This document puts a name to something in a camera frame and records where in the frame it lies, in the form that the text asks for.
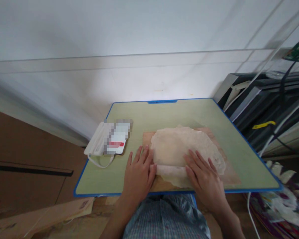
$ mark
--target blue trim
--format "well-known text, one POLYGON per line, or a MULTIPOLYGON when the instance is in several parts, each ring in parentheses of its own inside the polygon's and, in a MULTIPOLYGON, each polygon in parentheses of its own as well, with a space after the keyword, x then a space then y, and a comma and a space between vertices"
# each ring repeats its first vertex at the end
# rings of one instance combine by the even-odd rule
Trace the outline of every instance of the blue trim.
POLYGON ((149 104, 176 103, 178 100, 147 101, 149 104))
POLYGON ((85 168, 86 168, 88 162, 89 162, 89 159, 86 159, 86 163, 85 163, 85 165, 84 165, 84 168, 83 168, 83 170, 82 170, 82 172, 81 172, 81 175, 80 175, 79 179, 77 180, 77 183, 76 183, 75 188, 74 188, 74 191, 73 191, 73 196, 74 196, 74 197, 91 197, 91 196, 92 196, 92 195, 89 196, 89 194, 76 194, 76 188, 77 188, 77 186, 78 186, 79 183, 80 183, 81 177, 82 177, 82 175, 83 175, 83 173, 84 173, 84 171, 85 171, 85 168))
MULTIPOLYGON (((241 137, 246 141, 246 143, 249 145, 249 147, 253 150, 253 152, 257 155, 257 157, 260 159, 260 161, 265 165, 265 167, 267 168, 267 170, 270 172, 270 174, 273 176, 273 178, 277 181, 277 183, 279 184, 278 188, 256 188, 256 189, 227 189, 225 190, 225 193, 247 193, 247 192, 267 192, 267 191, 282 191, 283 189, 283 185, 280 182, 280 180, 272 173, 272 171, 267 167, 267 165, 265 164, 265 162, 262 160, 261 157, 259 157, 258 153, 254 150, 254 148, 250 145, 250 143, 245 139, 245 137, 241 134, 241 132, 237 129, 236 125, 233 124, 233 122, 231 122, 231 120, 228 118, 228 116, 224 113, 224 111, 219 107, 219 105, 216 103, 216 101, 211 98, 211 97, 207 97, 207 98, 190 98, 190 99, 176 99, 176 100, 161 100, 161 101, 126 101, 126 102, 114 102, 111 105, 111 108, 109 110, 109 112, 107 113, 107 116, 105 118, 105 121, 107 120, 107 117, 110 114, 110 111, 113 107, 114 104, 116 103, 131 103, 131 102, 147 102, 149 104, 161 104, 161 103, 174 103, 177 102, 179 100, 198 100, 198 99, 212 99, 215 104, 218 106, 218 108, 223 112, 223 114, 226 116, 226 118, 229 120, 230 123, 232 123, 232 125, 235 127, 235 129, 238 131, 238 133, 241 135, 241 137)), ((85 167, 88 163, 88 159, 86 160, 85 166, 81 172, 80 178, 76 183, 73 195, 74 197, 101 197, 101 196, 119 196, 121 195, 121 193, 104 193, 104 194, 76 194, 76 188, 81 180, 81 177, 84 173, 85 167)), ((194 194, 195 191, 166 191, 166 192, 150 192, 149 195, 159 195, 159 194, 194 194)))
POLYGON ((273 176, 273 178, 277 181, 277 183, 279 184, 279 188, 277 188, 276 191, 282 191, 283 189, 283 185, 281 183, 281 181, 276 177, 276 175, 274 175, 272 173, 272 171, 267 167, 267 165, 265 164, 265 162, 262 160, 261 157, 259 157, 258 153, 255 151, 255 149, 250 145, 250 143, 245 139, 245 137, 242 135, 242 133, 237 129, 236 125, 234 125, 234 123, 229 119, 229 117, 225 114, 225 112, 219 107, 219 105, 216 103, 216 101, 213 99, 213 101, 215 102, 215 104, 218 106, 218 108, 223 112, 223 114, 227 117, 227 119, 229 120, 230 123, 232 123, 232 125, 235 127, 235 129, 237 130, 237 132, 241 135, 241 137, 246 141, 246 143, 249 145, 249 147, 253 150, 253 152, 257 155, 257 157, 260 159, 260 161, 265 165, 266 169, 270 172, 270 174, 273 176))

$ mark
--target yellow label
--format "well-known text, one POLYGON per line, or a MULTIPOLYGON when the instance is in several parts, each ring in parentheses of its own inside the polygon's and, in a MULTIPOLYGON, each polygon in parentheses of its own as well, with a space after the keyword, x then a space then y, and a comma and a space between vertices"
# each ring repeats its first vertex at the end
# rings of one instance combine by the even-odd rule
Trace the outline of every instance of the yellow label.
POLYGON ((252 129, 264 128, 264 127, 267 127, 269 124, 276 125, 276 122, 274 122, 274 121, 268 121, 268 122, 263 123, 263 124, 255 125, 252 129))

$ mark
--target cutting board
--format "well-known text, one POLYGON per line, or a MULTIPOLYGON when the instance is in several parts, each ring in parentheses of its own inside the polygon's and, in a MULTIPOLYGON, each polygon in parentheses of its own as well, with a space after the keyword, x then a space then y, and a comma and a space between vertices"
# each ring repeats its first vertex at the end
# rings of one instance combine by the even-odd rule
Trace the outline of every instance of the cutting board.
MULTIPOLYGON (((215 136, 213 135, 212 131, 210 128, 204 127, 204 128, 196 128, 194 130, 197 131, 202 131, 203 133, 207 134, 210 140, 216 145, 218 151, 222 155, 225 164, 226 164, 226 169, 224 171, 223 175, 220 175, 219 177, 223 181, 224 185, 234 185, 234 184, 241 184, 241 181, 237 175, 237 173, 234 171, 232 165, 228 161, 224 151, 220 147, 219 143, 217 142, 215 136)), ((156 132, 144 132, 143 133, 143 147, 145 145, 151 146, 151 139, 154 136, 156 132)), ((167 182, 163 180, 163 178, 159 175, 156 176, 155 181, 153 183, 153 186, 151 188, 152 192, 161 192, 161 191, 173 191, 173 190, 179 190, 181 188, 172 185, 170 182, 167 182)))

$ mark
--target hand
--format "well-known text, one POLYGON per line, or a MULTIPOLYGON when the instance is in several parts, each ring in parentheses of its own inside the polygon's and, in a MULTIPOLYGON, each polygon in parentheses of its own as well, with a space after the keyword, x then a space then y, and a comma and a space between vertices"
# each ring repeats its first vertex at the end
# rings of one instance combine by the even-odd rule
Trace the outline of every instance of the hand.
POLYGON ((141 155, 142 146, 136 152, 134 161, 132 162, 132 152, 125 169, 124 186, 120 196, 120 200, 124 201, 124 207, 136 207, 145 199, 153 184, 156 175, 157 165, 150 167, 153 161, 154 151, 149 150, 146 145, 141 155))
POLYGON ((188 164, 186 172, 200 201, 213 214, 231 211, 225 197, 224 185, 210 158, 208 163, 198 151, 189 150, 189 156, 184 155, 188 164))

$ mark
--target green table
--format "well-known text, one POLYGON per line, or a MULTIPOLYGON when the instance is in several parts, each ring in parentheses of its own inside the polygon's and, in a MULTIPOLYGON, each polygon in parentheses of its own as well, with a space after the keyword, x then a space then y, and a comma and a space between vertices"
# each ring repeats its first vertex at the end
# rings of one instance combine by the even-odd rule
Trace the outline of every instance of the green table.
MULTIPOLYGON (((131 136, 125 153, 115 156, 105 169, 98 168, 87 160, 85 168, 74 189, 78 197, 119 195, 123 189, 124 171, 129 152, 134 155, 142 144, 143 132, 152 132, 178 125, 190 128, 209 127, 238 174, 241 184, 226 186, 227 193, 261 192, 281 190, 280 181, 269 171, 256 152, 243 138, 212 98, 171 101, 138 101, 113 103, 107 121, 133 120, 131 136)), ((108 157, 93 156, 102 165, 108 157)), ((184 189, 161 193, 184 193, 184 189)))

